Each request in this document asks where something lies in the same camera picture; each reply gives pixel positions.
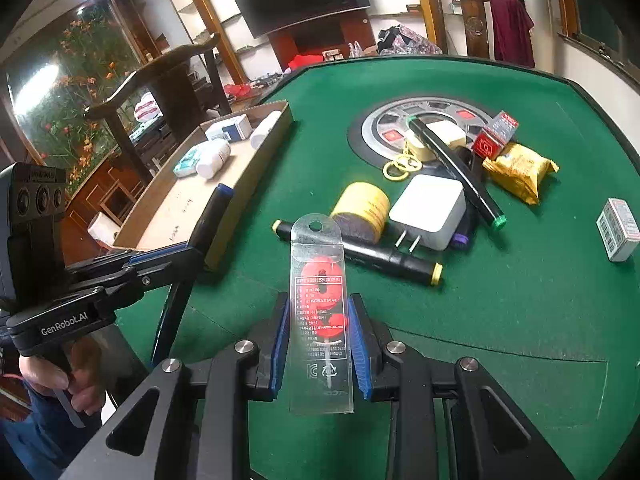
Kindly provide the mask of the person's left hand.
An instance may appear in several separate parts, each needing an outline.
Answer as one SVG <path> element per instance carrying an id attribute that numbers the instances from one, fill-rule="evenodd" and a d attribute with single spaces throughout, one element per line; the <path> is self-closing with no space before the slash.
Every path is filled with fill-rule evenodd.
<path id="1" fill-rule="evenodd" d="M 20 356 L 18 366 L 26 382 L 36 391 L 50 394 L 53 390 L 70 393 L 70 404 L 78 413 L 93 415 L 105 403 L 105 386 L 101 372 L 102 352 L 90 336 L 80 338 L 68 348 L 70 372 L 64 372 L 42 356 Z"/>

